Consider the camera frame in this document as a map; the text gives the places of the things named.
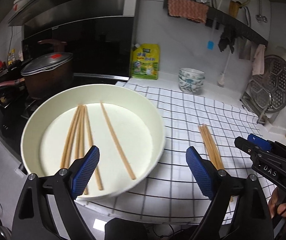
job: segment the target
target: red sticker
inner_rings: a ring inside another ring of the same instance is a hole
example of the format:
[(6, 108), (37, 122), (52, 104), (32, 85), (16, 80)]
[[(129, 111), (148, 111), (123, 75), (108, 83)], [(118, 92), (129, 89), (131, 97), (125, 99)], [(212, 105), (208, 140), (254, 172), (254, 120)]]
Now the red sticker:
[(62, 54), (54, 54), (53, 56), (51, 56), (51, 58), (57, 58), (57, 57), (61, 57)]

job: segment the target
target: checkered cloth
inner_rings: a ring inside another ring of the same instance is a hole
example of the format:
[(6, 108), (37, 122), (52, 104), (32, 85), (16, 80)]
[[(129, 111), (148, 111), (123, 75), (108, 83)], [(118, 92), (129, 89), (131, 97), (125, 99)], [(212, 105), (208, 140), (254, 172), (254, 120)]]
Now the checkered cloth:
[[(254, 172), (250, 156), (234, 146), (238, 136), (261, 136), (255, 114), (197, 95), (123, 82), (116, 85), (147, 97), (159, 109), (166, 127), (165, 149), (157, 166), (136, 187), (117, 197), (81, 202), (82, 205), (127, 220), (199, 224), (211, 201), (202, 195), (187, 166), (185, 153), (194, 146), (202, 158), (209, 159), (198, 130), (200, 124), (208, 125), (226, 171), (240, 178), (256, 174), (269, 200), (275, 185)], [(235, 204), (234, 197), (224, 223), (231, 222)]]

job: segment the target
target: yellow and green package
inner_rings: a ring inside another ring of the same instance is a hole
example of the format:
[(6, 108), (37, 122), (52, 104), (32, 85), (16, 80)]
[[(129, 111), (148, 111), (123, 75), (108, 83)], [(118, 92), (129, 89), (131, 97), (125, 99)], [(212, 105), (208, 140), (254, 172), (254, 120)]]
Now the yellow and green package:
[(157, 79), (160, 48), (157, 44), (141, 44), (132, 54), (131, 76), (135, 78)]

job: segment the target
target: white pan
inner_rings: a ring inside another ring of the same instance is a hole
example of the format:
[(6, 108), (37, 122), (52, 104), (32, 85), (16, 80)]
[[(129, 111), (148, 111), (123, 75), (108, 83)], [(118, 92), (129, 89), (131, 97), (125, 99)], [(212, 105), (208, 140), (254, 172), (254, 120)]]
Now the white pan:
[[(136, 180), (131, 180), (120, 158), (100, 101), (104, 103)], [(100, 151), (98, 166), (104, 189), (98, 190), (93, 174), (88, 184), (89, 194), (79, 196), (77, 200), (112, 197), (137, 185), (161, 157), (165, 143), (163, 121), (157, 108), (144, 96), (114, 85), (71, 88), (51, 97), (33, 113), (21, 138), (21, 155), (28, 173), (36, 173), (39, 177), (51, 176), (60, 169), (67, 133), (80, 104), (87, 106), (94, 145)], [(86, 153), (90, 148), (86, 132), (84, 137)]]

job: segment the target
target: floor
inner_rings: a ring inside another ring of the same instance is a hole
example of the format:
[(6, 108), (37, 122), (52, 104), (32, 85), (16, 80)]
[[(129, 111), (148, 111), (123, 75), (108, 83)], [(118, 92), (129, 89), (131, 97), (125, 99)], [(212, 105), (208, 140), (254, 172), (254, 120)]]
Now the floor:
[[(0, 143), (0, 219), (2, 224), (9, 229), (12, 229), (16, 204), (27, 178), (27, 176), (18, 169), (19, 165), (20, 163), (14, 159), (8, 150)], [(59, 215), (54, 196), (49, 195), (49, 203), (60, 236), (70, 239)], [(95, 238), (97, 240), (104, 240), (105, 233), (102, 231), (104, 230), (104, 223), (112, 218), (103, 216), (79, 204), (76, 204), (76, 206)], [(153, 226), (151, 224), (144, 224), (144, 226), (147, 228), (148, 236), (151, 240), (160, 239), (158, 236), (165, 236), (162, 237), (164, 240), (170, 239), (170, 235), (172, 234), (172, 229), (169, 225)], [(175, 232), (182, 228), (188, 228), (188, 226), (172, 226)]]

